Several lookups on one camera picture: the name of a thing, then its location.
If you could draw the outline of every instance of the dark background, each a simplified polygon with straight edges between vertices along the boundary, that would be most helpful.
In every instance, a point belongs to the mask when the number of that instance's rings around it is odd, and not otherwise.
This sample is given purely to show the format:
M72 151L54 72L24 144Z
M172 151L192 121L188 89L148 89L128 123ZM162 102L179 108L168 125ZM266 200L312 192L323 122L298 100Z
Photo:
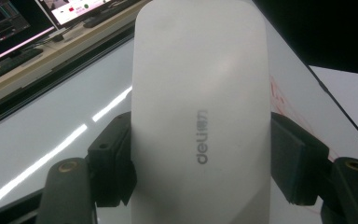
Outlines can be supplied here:
M358 73L358 1L254 2L305 64Z

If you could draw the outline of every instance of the deli logo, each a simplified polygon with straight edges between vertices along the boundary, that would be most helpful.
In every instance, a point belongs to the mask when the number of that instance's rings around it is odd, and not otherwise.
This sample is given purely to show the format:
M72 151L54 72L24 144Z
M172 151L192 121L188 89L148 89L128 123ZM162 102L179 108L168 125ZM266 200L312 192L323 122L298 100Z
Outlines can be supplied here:
M197 162L201 165L208 162L208 110L197 112Z

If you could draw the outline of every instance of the computer monitor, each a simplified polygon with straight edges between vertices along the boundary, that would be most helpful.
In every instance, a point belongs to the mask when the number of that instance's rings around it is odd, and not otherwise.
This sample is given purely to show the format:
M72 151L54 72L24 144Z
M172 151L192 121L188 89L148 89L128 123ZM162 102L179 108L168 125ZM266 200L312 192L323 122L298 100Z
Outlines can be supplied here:
M35 0L58 29L70 27L116 5L133 0Z
M0 61L55 30L35 1L0 0Z

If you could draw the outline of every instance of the glossy white surface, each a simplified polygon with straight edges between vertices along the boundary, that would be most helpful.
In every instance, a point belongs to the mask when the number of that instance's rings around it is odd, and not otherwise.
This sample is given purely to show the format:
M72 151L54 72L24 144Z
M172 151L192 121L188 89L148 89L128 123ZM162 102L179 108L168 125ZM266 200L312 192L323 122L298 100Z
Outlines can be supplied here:
M51 165L84 158L110 120L130 111L132 51L130 41L0 122L0 206L43 188Z

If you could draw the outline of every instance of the screw hole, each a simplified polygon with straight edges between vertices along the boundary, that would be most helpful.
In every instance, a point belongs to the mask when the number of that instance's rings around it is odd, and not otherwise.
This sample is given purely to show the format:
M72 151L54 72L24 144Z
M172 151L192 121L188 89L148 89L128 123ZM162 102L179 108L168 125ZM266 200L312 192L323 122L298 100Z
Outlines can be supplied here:
M358 161L346 161L345 164L352 170L358 171Z
M68 161L58 168L61 173L66 173L74 170L77 167L77 162L75 161Z

